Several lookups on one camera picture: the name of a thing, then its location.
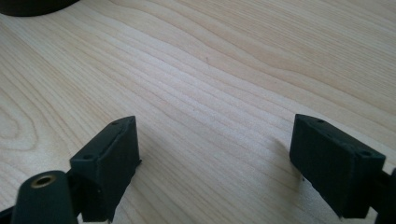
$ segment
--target wood grain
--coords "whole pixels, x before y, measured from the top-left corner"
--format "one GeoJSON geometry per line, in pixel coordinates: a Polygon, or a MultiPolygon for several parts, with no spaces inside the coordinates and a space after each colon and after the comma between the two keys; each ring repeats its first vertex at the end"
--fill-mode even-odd
{"type": "Polygon", "coordinates": [[[338,219],[289,160],[294,114],[396,166],[396,3],[81,0],[0,16],[0,210],[136,115],[142,165],[114,223],[338,219]]]}

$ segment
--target mounting hole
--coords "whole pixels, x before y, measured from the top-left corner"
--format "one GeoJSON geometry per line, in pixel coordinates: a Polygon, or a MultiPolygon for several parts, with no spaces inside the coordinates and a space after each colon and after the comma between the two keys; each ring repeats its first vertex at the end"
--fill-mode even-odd
{"type": "Polygon", "coordinates": [[[371,156],[372,154],[369,151],[361,151],[361,155],[362,156],[371,156]]]}
{"type": "Polygon", "coordinates": [[[32,182],[31,187],[33,189],[41,189],[52,184],[55,180],[55,175],[42,175],[32,182]]]}
{"type": "Polygon", "coordinates": [[[82,159],[84,159],[84,160],[91,160],[91,159],[93,159],[93,155],[91,155],[91,154],[84,155],[84,156],[82,157],[82,159]]]}

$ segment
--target black object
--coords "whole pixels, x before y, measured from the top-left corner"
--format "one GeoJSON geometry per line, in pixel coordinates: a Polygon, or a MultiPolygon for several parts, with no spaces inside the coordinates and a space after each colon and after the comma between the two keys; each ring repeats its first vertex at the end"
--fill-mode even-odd
{"type": "Polygon", "coordinates": [[[339,217],[396,223],[396,169],[382,171],[385,156],[321,119],[296,115],[290,160],[339,217]]]}
{"type": "Polygon", "coordinates": [[[0,13],[8,16],[31,17],[68,7],[78,0],[0,0],[0,13]]]}
{"type": "Polygon", "coordinates": [[[120,199],[141,162],[134,117],[108,124],[71,160],[71,170],[26,180],[0,223],[78,223],[113,220],[120,199]]]}

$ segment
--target black 3d-printed part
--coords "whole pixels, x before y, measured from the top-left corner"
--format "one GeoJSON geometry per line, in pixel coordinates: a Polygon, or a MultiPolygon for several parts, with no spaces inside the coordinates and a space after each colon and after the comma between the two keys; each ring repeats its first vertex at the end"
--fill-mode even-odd
{"type": "Polygon", "coordinates": [[[321,119],[295,117],[290,160],[339,217],[366,217],[385,158],[321,119]]]}
{"type": "Polygon", "coordinates": [[[78,0],[0,0],[0,13],[8,16],[31,17],[68,7],[78,0]]]}
{"type": "Polygon", "coordinates": [[[134,117],[108,124],[71,160],[69,172],[85,195],[84,221],[112,220],[117,205],[141,162],[134,117]]]}
{"type": "Polygon", "coordinates": [[[20,187],[12,214],[12,224],[78,223],[66,174],[49,171],[26,180],[20,187]]]}

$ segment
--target wooden table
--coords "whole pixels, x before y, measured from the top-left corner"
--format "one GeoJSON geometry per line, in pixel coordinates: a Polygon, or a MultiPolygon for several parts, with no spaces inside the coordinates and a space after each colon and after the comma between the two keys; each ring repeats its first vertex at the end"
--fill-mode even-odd
{"type": "Polygon", "coordinates": [[[135,115],[142,165],[114,223],[340,220],[290,164],[294,115],[396,166],[396,3],[81,0],[0,16],[0,210],[135,115]]]}

